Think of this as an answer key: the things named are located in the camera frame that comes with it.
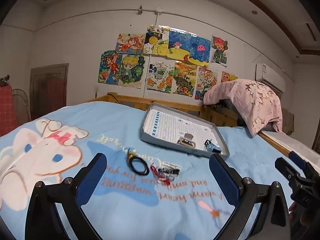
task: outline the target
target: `pink blanket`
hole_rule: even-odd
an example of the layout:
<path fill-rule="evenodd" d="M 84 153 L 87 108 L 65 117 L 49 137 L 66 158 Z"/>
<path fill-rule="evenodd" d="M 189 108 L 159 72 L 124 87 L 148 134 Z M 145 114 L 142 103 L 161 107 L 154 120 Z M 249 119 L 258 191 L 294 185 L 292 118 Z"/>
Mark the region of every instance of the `pink blanket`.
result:
<path fill-rule="evenodd" d="M 252 136 L 268 122 L 277 132 L 282 132 L 280 99 L 271 88 L 260 82 L 237 79 L 212 87 L 203 99 L 204 105 L 213 105 L 220 99 L 230 99 L 241 114 Z"/>

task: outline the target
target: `wooden door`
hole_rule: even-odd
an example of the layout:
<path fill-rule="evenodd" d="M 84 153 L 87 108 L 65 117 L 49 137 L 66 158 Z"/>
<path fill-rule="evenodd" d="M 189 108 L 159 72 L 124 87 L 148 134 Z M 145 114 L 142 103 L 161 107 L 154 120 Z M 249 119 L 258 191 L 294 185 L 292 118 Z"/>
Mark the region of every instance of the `wooden door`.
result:
<path fill-rule="evenodd" d="M 313 149 L 316 153 L 319 153 L 319 154 L 320 154 L 320 120 L 319 120 L 319 124 L 318 124 L 318 129 L 317 129 L 316 137 L 315 137 L 315 140 L 313 141 L 312 149 Z"/>
<path fill-rule="evenodd" d="M 32 68 L 30 74 L 30 113 L 35 120 L 66 106 L 69 64 Z"/>

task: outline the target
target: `blue blanket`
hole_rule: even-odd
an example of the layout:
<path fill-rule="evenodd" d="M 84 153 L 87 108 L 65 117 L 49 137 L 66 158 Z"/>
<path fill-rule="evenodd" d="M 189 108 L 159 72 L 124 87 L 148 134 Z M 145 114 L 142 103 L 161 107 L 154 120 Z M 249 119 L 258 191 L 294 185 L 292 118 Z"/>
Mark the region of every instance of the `blue blanket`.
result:
<path fill-rule="evenodd" d="M 107 170 L 87 205 L 86 216 L 103 239 L 209 240 L 234 207 L 225 200 L 209 170 L 208 159 L 140 141 L 144 111 L 108 102 L 65 107 L 0 138 L 0 216 L 18 239 L 24 239 L 27 207 L 34 184 L 60 183 L 104 153 Z M 291 189 L 274 168 L 283 155 L 243 128 L 219 127 L 230 151 L 227 163 L 256 183 L 282 184 L 288 205 Z M 181 167 L 170 186 L 152 173 L 138 176 L 126 165 L 125 151 L 136 149 L 148 165 L 169 162 Z M 57 204 L 71 239 L 76 239 Z M 256 205 L 240 239 L 245 239 Z"/>

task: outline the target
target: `wooden bed frame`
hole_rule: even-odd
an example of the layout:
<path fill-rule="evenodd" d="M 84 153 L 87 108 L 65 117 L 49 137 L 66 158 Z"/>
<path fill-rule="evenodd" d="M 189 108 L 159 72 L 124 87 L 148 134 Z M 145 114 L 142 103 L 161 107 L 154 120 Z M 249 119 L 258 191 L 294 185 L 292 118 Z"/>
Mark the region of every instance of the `wooden bed frame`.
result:
<path fill-rule="evenodd" d="M 237 126 L 236 120 L 238 116 L 228 108 L 217 108 L 216 110 L 212 110 L 208 106 L 195 106 L 195 105 L 188 105 L 183 103 L 175 103 L 157 99 L 148 99 L 148 98 L 138 98 L 138 97 L 129 97 L 129 96 L 122 96 L 118 95 L 117 93 L 109 92 L 105 96 L 98 97 L 87 102 L 95 102 L 95 101 L 105 101 L 117 104 L 123 104 L 127 106 L 134 107 L 136 109 L 140 109 L 146 111 L 152 103 L 158 103 L 164 106 L 168 106 L 171 108 L 175 108 L 179 111 L 189 113 L 200 117 L 204 120 L 214 123 L 216 126 L 229 126 L 234 127 Z M 259 132 L 258 135 L 267 141 L 273 148 L 277 149 L 283 155 L 289 155 L 289 150 L 284 148 L 282 145 L 278 144 L 270 137 L 265 135 L 262 132 Z"/>

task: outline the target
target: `wooden ceiling trim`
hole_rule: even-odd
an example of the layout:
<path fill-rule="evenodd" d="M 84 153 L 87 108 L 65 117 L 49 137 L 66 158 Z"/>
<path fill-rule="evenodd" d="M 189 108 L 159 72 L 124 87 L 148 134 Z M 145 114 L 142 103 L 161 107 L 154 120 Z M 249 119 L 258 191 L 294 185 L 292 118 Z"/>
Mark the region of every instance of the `wooden ceiling trim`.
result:
<path fill-rule="evenodd" d="M 261 11 L 263 11 L 266 15 L 268 15 L 279 27 L 280 29 L 287 35 L 290 39 L 292 44 L 296 47 L 300 54 L 305 55 L 318 55 L 320 56 L 320 50 L 316 49 L 302 49 L 296 38 L 293 34 L 288 30 L 288 28 L 281 22 L 281 20 L 267 7 L 265 6 L 260 0 L 249 0 L 255 6 L 257 6 Z"/>

